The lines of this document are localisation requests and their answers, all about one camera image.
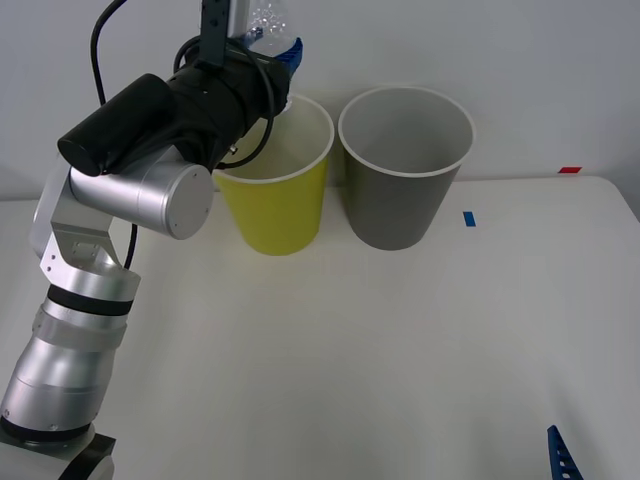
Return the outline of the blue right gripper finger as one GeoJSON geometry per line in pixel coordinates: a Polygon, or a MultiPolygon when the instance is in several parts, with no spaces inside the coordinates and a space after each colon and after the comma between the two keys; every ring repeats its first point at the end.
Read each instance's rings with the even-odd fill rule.
{"type": "Polygon", "coordinates": [[[547,429],[547,444],[551,478],[553,480],[583,480],[583,476],[555,425],[551,425],[547,429]]]}

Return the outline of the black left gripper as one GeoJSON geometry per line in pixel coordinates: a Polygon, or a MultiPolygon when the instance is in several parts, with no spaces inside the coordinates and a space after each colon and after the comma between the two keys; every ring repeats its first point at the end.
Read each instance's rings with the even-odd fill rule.
{"type": "MultiPolygon", "coordinates": [[[[249,48],[264,37],[262,27],[253,27],[242,37],[249,48]]],[[[303,42],[276,57],[252,51],[228,51],[221,67],[202,67],[194,51],[180,51],[174,59],[169,85],[181,102],[184,121],[179,128],[193,135],[197,146],[184,158],[208,169],[244,166],[262,152],[270,139],[275,117],[286,106],[290,83],[303,58],[303,42]],[[225,162],[235,144],[264,119],[260,142],[241,160],[225,162]]]]}

